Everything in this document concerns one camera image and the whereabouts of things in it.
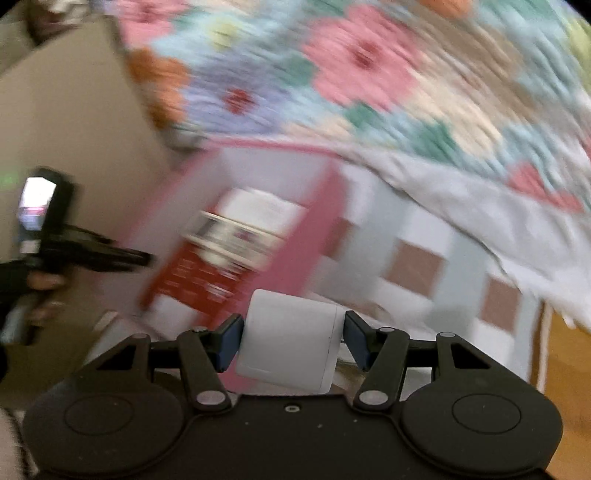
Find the floral blanket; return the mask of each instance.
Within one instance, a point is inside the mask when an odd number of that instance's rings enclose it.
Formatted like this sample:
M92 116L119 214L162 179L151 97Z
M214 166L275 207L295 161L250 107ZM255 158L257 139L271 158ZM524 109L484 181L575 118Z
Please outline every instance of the floral blanket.
M591 27L561 0L105 0L159 127L328 139L591 207Z

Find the wooden floor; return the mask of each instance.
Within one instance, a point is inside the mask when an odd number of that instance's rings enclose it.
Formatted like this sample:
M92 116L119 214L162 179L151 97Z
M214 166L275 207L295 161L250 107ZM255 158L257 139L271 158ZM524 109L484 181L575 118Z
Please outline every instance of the wooden floor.
M591 335L555 315L545 394L562 415L562 442L548 467L557 480L591 479Z

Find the green light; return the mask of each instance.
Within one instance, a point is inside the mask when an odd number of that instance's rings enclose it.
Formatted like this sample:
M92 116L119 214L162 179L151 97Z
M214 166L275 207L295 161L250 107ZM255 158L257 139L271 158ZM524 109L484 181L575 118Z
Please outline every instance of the green light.
M11 190L18 184L17 173L5 173L0 176L0 189Z

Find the phone screen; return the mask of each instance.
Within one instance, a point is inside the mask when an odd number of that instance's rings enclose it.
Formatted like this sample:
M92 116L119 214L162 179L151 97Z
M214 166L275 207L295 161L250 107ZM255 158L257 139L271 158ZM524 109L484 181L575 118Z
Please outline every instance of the phone screen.
M27 178L18 206L18 220L26 230L41 230L55 189L55 183L42 177Z

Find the round pad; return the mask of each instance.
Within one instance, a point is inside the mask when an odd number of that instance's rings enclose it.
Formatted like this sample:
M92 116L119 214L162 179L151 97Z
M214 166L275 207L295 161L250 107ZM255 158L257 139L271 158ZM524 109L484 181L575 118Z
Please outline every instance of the round pad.
M561 436L554 405L528 385L488 390L476 377L463 380L437 380L404 403L402 428L418 449L455 472L507 475L545 466Z
M82 435L107 435L125 428L133 417L134 408L126 399L96 395L74 402L66 410L65 420Z
M23 434L41 469L73 477L126 475L170 448L184 423L178 399L118 374L126 372L71 378L27 412Z
M474 394L453 404L456 421L476 433L503 433L521 420L517 405L498 395Z

